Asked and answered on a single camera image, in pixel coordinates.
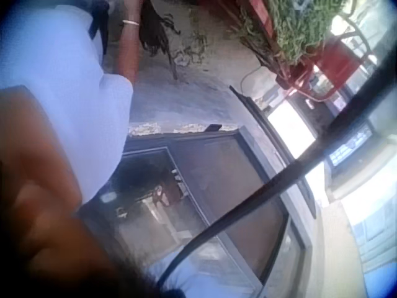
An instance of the black cable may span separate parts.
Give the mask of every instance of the black cable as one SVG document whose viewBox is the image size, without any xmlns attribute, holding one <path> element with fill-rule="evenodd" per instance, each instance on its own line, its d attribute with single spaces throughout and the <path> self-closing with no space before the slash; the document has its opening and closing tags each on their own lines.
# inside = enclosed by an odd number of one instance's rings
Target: black cable
<svg viewBox="0 0 397 298">
<path fill-rule="evenodd" d="M 395 63 L 396 45 L 372 77 L 362 86 L 334 122 L 330 124 L 327 131 L 301 157 L 190 241 L 160 277 L 158 286 L 162 287 L 177 266 L 194 250 L 235 224 L 244 216 L 254 212 L 271 198 L 287 190 L 303 175 L 309 173 L 326 156 L 339 148 L 354 129 L 362 125 L 387 92 L 394 87 L 396 81 Z"/>
</svg>

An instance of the hand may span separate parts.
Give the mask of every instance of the hand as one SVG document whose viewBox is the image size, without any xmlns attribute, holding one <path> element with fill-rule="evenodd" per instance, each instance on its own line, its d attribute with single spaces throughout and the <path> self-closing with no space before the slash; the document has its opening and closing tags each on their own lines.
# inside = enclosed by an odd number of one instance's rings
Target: hand
<svg viewBox="0 0 397 298">
<path fill-rule="evenodd" d="M 141 8 L 145 0 L 124 0 L 127 9 L 127 19 L 139 22 L 141 19 Z"/>
</svg>

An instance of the light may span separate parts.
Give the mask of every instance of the light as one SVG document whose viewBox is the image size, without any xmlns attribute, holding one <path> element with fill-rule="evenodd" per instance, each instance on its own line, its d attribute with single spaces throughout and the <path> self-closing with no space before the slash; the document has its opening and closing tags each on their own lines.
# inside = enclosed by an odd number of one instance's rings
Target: light
<svg viewBox="0 0 397 298">
<path fill-rule="evenodd" d="M 292 94 L 295 94 L 296 92 L 298 92 L 296 89 L 292 89 L 292 90 L 290 91 L 290 93 L 288 94 L 288 96 L 291 96 Z"/>
<path fill-rule="evenodd" d="M 368 59 L 375 65 L 378 65 L 378 58 L 375 55 L 368 55 Z"/>
</svg>

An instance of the white shirt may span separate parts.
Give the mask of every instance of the white shirt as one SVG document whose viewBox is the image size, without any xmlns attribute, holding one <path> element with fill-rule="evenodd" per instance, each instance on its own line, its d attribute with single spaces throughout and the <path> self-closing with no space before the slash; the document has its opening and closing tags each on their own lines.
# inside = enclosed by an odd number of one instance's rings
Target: white shirt
<svg viewBox="0 0 397 298">
<path fill-rule="evenodd" d="M 101 68 L 92 17 L 71 6 L 17 9 L 1 29 L 0 89 L 24 85 L 41 104 L 78 180 L 83 203 L 120 162 L 132 85 Z"/>
</svg>

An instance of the black strap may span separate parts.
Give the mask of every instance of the black strap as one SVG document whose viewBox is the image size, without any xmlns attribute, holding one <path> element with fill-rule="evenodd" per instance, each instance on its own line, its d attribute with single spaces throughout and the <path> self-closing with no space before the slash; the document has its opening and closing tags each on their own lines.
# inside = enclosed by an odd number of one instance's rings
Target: black strap
<svg viewBox="0 0 397 298">
<path fill-rule="evenodd" d="M 94 1 L 91 7 L 92 23 L 88 30 L 91 39 L 94 39 L 98 29 L 102 37 L 102 47 L 104 55 L 107 51 L 107 41 L 109 36 L 109 3 L 104 0 Z"/>
</svg>

